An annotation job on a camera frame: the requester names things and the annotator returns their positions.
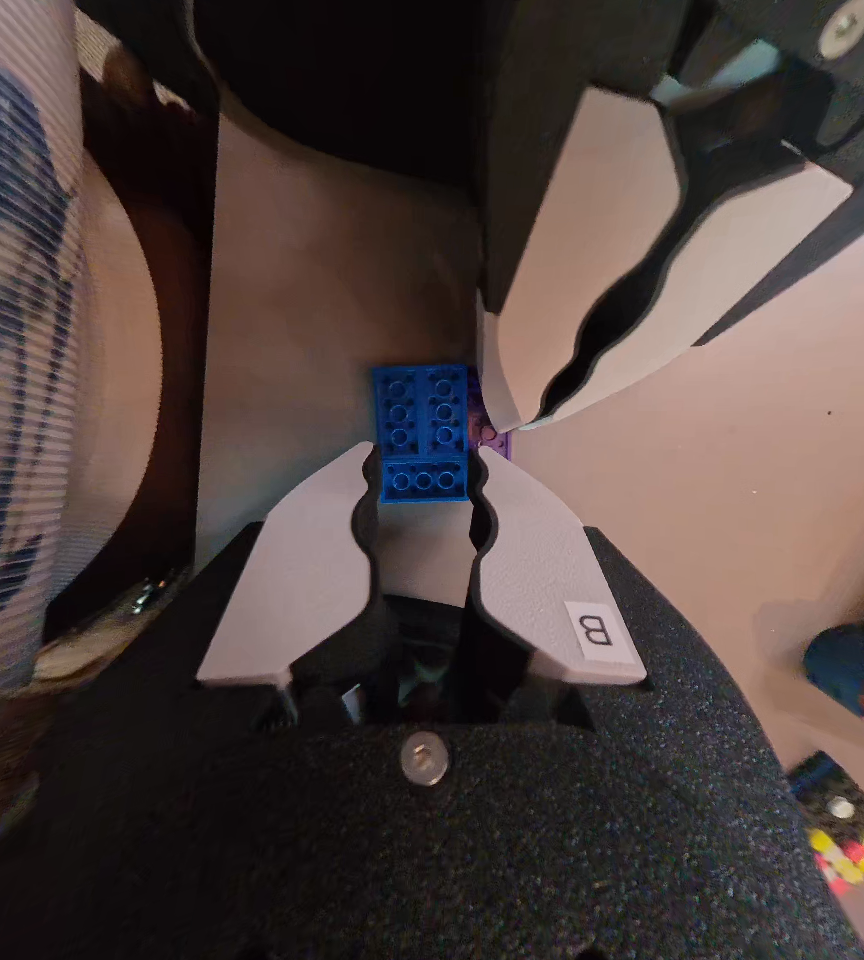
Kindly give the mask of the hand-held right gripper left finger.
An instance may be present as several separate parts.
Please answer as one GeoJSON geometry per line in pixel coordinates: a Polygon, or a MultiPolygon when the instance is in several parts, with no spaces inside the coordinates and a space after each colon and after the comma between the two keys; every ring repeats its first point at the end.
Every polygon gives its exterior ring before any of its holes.
{"type": "Polygon", "coordinates": [[[354,445],[267,515],[198,667],[206,687],[336,683],[383,661],[379,605],[381,458],[354,445]]]}

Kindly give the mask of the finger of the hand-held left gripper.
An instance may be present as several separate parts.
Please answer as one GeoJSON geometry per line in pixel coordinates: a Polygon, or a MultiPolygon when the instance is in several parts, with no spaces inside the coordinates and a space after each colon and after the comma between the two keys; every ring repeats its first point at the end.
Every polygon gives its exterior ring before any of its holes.
{"type": "Polygon", "coordinates": [[[681,198],[654,102],[585,90],[505,301],[482,312],[478,373],[497,432],[540,417],[588,314],[642,262],[681,198]]]}
{"type": "Polygon", "coordinates": [[[788,159],[678,237],[666,163],[657,208],[603,229],[563,275],[536,277],[518,295],[518,425],[563,420],[688,352],[852,197],[825,168],[788,159]]]}

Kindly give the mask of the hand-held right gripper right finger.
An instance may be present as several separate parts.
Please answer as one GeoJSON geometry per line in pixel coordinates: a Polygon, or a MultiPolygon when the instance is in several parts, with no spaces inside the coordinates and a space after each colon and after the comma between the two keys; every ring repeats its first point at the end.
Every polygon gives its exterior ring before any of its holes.
{"type": "Polygon", "coordinates": [[[471,597],[486,623],[525,650],[535,677],[631,687],[647,670],[580,518],[497,452],[478,452],[476,504],[487,531],[471,597]]]}

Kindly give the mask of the long purple building plate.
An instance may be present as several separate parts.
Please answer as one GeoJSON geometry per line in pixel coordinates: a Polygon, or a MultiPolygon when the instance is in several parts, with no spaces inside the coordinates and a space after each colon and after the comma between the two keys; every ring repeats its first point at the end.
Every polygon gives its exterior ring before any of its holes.
{"type": "Polygon", "coordinates": [[[474,415],[468,426],[469,450],[489,449],[512,461],[512,434],[502,433],[486,418],[474,415]]]}

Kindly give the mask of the dark brown cloth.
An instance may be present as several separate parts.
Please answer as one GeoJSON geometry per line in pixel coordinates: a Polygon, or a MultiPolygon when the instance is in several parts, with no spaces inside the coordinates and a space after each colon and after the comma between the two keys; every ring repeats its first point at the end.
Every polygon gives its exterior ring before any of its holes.
{"type": "Polygon", "coordinates": [[[120,530],[76,589],[114,597],[186,567],[194,553],[210,309],[218,122],[157,99],[127,49],[102,82],[81,78],[85,145],[135,228],[162,334],[162,397],[150,462],[120,530]]]}

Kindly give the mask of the black case of coloured bits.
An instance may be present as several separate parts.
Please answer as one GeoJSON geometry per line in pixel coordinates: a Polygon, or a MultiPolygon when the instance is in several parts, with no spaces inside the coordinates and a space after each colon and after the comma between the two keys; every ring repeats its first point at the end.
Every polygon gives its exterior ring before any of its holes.
{"type": "Polygon", "coordinates": [[[864,885],[864,791],[828,753],[788,774],[812,855],[830,891],[843,898],[864,885]]]}

